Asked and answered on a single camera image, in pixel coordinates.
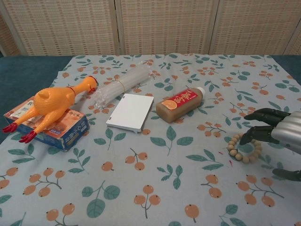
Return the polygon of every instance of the woven screen panel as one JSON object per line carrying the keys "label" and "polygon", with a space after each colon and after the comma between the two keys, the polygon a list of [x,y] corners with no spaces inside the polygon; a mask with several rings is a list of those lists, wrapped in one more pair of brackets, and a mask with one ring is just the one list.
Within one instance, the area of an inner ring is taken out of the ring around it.
{"label": "woven screen panel", "polygon": [[20,55],[20,51],[15,43],[15,40],[10,33],[10,30],[0,14],[0,44],[5,50],[5,55],[16,56]]}
{"label": "woven screen panel", "polygon": [[301,55],[301,31],[297,35],[297,38],[293,41],[293,44],[292,44],[288,54]]}
{"label": "woven screen panel", "polygon": [[222,0],[210,54],[282,54],[301,0]]}
{"label": "woven screen panel", "polygon": [[214,0],[120,2],[126,54],[208,52]]}
{"label": "woven screen panel", "polygon": [[115,54],[110,0],[3,0],[28,55]]}

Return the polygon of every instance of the floral tablecloth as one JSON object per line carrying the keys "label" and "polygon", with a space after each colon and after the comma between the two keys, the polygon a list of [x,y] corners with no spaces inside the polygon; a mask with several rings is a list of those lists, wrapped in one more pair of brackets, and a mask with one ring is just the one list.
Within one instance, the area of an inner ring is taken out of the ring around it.
{"label": "floral tablecloth", "polygon": [[[141,61],[151,78],[128,93],[157,103],[201,86],[202,104],[171,124],[153,105],[135,134],[105,124],[121,96],[96,109],[82,93],[72,108],[91,128],[70,151],[10,135],[0,145],[0,225],[300,225],[301,184],[272,170],[299,170],[301,156],[262,143],[259,159],[243,164],[226,149],[235,134],[264,125],[243,119],[255,109],[300,110],[298,83],[270,56],[169,54],[75,56],[52,86],[74,86],[89,75],[104,86]],[[238,149],[248,155],[254,147]]]}

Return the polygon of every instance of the wooden bead bracelet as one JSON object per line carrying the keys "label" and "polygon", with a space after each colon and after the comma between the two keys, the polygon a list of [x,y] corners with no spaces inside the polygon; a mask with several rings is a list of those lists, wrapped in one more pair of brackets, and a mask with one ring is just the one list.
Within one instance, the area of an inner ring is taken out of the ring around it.
{"label": "wooden bead bracelet", "polygon": [[235,145],[237,144],[237,142],[242,138],[243,133],[239,133],[236,134],[229,142],[228,142],[228,151],[229,154],[233,157],[235,157],[235,159],[237,161],[243,161],[243,163],[249,163],[249,162],[255,162],[259,155],[261,154],[262,151],[262,146],[261,143],[258,140],[252,140],[251,143],[254,145],[255,147],[255,151],[249,155],[249,156],[243,156],[241,153],[238,152],[238,149],[235,148]]}

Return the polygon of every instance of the orange slice picture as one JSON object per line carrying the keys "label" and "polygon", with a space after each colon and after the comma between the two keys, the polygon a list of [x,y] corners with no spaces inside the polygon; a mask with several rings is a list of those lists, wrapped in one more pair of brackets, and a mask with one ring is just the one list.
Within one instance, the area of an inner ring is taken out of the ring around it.
{"label": "orange slice picture", "polygon": [[173,100],[165,100],[162,102],[162,104],[170,110],[176,109],[178,106],[177,103]]}

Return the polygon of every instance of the clear plastic straw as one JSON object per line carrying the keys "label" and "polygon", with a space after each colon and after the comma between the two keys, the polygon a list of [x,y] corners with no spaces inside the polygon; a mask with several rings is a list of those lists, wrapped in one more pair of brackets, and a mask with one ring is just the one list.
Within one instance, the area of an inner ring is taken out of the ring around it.
{"label": "clear plastic straw", "polygon": [[120,94],[125,93],[130,88],[144,80],[147,80],[150,72],[150,67],[147,64],[140,62],[136,67],[128,71],[124,76],[121,76],[116,81],[98,88],[91,96],[92,101],[98,108],[105,107],[110,101],[118,97]]}

